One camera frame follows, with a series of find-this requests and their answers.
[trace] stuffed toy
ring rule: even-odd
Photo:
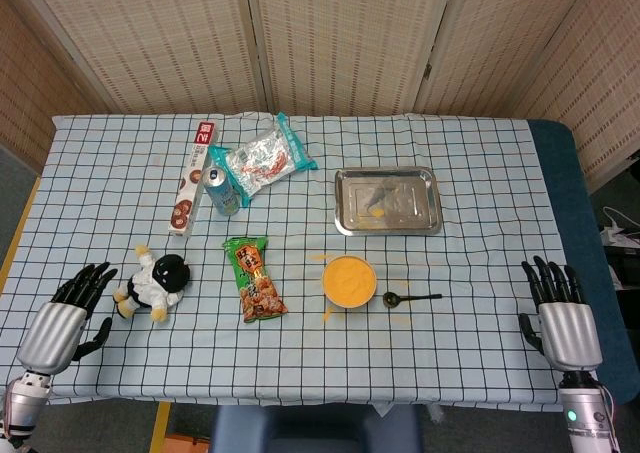
[[[136,246],[136,256],[142,270],[113,294],[118,314],[131,318],[142,307],[151,308],[153,321],[167,319],[167,308],[182,298],[182,289],[189,281],[189,266],[179,255],[164,255],[155,260],[147,246]]]

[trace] robotic hand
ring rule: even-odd
[[[38,415],[51,393],[51,378],[64,371],[71,361],[104,345],[111,331],[106,318],[92,341],[79,345],[102,291],[118,270],[109,263],[84,267],[75,278],[64,283],[45,304],[20,345],[16,358],[27,370],[7,387],[0,420],[0,453],[33,451],[23,445],[31,436]]]
[[[602,353],[593,313],[585,304],[576,273],[570,266],[563,273],[558,265],[538,256],[533,260],[539,277],[526,261],[522,267],[538,311],[541,337],[525,313],[518,315],[520,331],[553,368],[563,372],[558,391],[573,451],[619,452],[613,414],[605,401],[609,392],[589,373],[602,363]]]

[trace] drink can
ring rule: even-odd
[[[202,184],[220,214],[231,216],[238,211],[238,197],[224,170],[216,167],[207,168],[202,173]]]

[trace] bowl of orange food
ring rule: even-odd
[[[378,280],[373,267],[357,256],[339,256],[322,274],[322,287],[329,300],[342,308],[357,308],[376,292]]]

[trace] snack bag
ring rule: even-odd
[[[245,323],[275,318],[288,311],[262,262],[266,245],[266,237],[230,238],[222,244],[233,265]]]
[[[289,128],[284,113],[278,113],[272,127],[237,150],[210,146],[209,155],[228,174],[244,208],[264,186],[297,170],[318,169]]]

